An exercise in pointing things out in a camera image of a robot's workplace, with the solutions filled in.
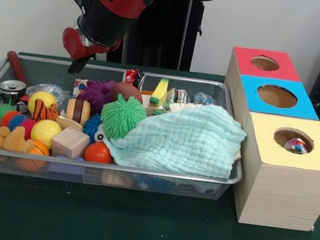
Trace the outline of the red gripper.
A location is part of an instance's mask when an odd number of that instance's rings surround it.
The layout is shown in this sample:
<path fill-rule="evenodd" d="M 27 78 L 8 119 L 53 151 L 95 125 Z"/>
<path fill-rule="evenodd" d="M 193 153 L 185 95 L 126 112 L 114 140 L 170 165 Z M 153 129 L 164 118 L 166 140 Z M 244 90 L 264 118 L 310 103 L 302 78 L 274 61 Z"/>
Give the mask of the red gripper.
<path fill-rule="evenodd" d="M 105 47 L 93 43 L 85 35 L 80 34 L 77 28 L 68 27 L 63 31 L 62 42 L 65 50 L 74 59 L 68 69 L 70 74 L 78 74 L 84 69 L 87 63 L 95 57 L 95 54 L 104 54 L 119 48 L 121 40 L 114 46 Z"/>

